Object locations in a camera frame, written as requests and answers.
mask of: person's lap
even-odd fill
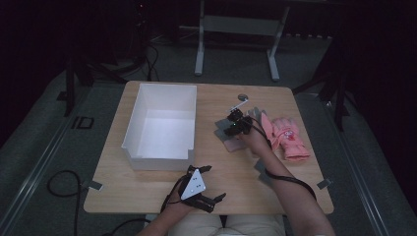
[[[188,214],[170,231],[179,235],[285,235],[281,215],[228,215],[225,227],[216,214]]]

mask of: pink glove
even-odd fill
[[[310,156],[299,136],[300,131],[295,120],[291,118],[278,118],[274,119],[272,123],[277,129],[277,132],[274,134],[278,137],[278,143],[284,149],[285,159],[304,160]]]
[[[279,118],[270,122],[263,112],[261,114],[261,125],[272,144],[272,150],[278,149],[281,145],[284,149],[285,159],[291,161],[304,160],[310,156],[299,137],[300,131],[293,119]]]

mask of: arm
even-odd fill
[[[180,201],[180,196],[174,193],[169,200],[171,203]],[[168,204],[165,210],[137,236],[165,236],[168,230],[183,219],[193,208],[182,203]]]
[[[254,154],[262,159],[271,174],[293,177],[258,131],[251,129],[249,135],[241,134],[239,137]],[[322,209],[303,186],[274,179],[271,183],[296,235],[334,235]]]

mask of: white plastic bin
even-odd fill
[[[122,149],[136,170],[194,164],[197,87],[141,84]]]

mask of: black cable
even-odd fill
[[[251,119],[256,121],[260,125],[262,130],[258,129],[258,127],[256,127],[253,124],[245,121],[244,119],[242,119],[242,121],[245,122],[247,125],[250,125],[256,131],[258,131],[267,140],[267,143],[268,143],[269,147],[271,148],[270,140],[267,138],[266,132],[265,132],[264,128],[262,127],[262,125],[260,124],[260,122],[253,117],[251,117]],[[267,169],[265,169],[265,173],[269,178],[276,179],[276,180],[288,181],[288,182],[292,182],[292,183],[299,184],[299,185],[303,186],[304,188],[306,188],[310,192],[310,194],[314,197],[314,199],[317,200],[316,194],[314,193],[313,189],[310,187],[310,185],[306,184],[305,182],[303,182],[303,181],[301,181],[297,178],[293,178],[293,177],[289,177],[289,176],[273,175]]]
[[[75,193],[70,193],[70,194],[60,194],[55,192],[54,190],[52,190],[51,184],[52,181],[61,174],[64,173],[69,173],[72,174],[76,180],[77,180],[77,192]],[[81,203],[81,193],[85,190],[88,189],[88,187],[83,187],[82,183],[81,183],[81,179],[80,176],[72,170],[61,170],[58,171],[57,173],[55,173],[51,178],[49,178],[47,184],[46,184],[46,188],[48,190],[48,192],[58,198],[70,198],[70,197],[74,197],[77,196],[77,205],[76,205],[76,212],[75,212],[75,216],[74,216],[74,235],[77,236],[78,235],[78,219],[79,219],[79,213],[80,213],[80,203]],[[113,229],[113,231],[111,233],[105,233],[105,236],[112,236],[116,233],[117,230],[119,230],[121,227],[123,227],[124,225],[130,223],[130,222],[135,222],[135,221],[139,221],[139,222],[147,222],[150,223],[150,220],[146,219],[146,218],[135,218],[135,219],[130,219],[127,220],[121,224],[119,224],[115,229]]]
[[[52,190],[52,188],[51,188],[52,180],[56,176],[58,176],[60,174],[63,174],[63,173],[70,173],[70,174],[72,174],[73,176],[76,177],[76,180],[77,180],[77,192],[72,193],[72,194],[59,194],[59,193],[56,193],[55,191]],[[80,211],[81,192],[87,189],[87,188],[84,188],[84,189],[82,188],[80,176],[76,172],[74,172],[72,170],[61,170],[61,171],[57,172],[56,174],[54,174],[48,180],[46,187],[47,187],[47,189],[48,189],[48,191],[49,191],[49,193],[51,195],[56,196],[56,197],[59,197],[59,198],[70,198],[70,197],[77,196],[76,212],[75,212],[75,215],[74,215],[74,235],[77,236],[78,235],[78,217],[79,217],[79,211]]]
[[[316,194],[314,193],[312,187],[310,187],[310,185],[306,184],[305,182],[297,179],[297,178],[293,178],[293,177],[289,177],[289,176],[282,176],[282,175],[274,175],[272,173],[270,173],[266,168],[265,168],[265,173],[269,178],[275,179],[275,180],[283,180],[283,181],[288,181],[288,182],[292,182],[295,184],[299,184],[301,186],[303,186],[304,188],[306,188],[310,194],[313,196],[313,198],[315,200],[317,200],[316,198]]]

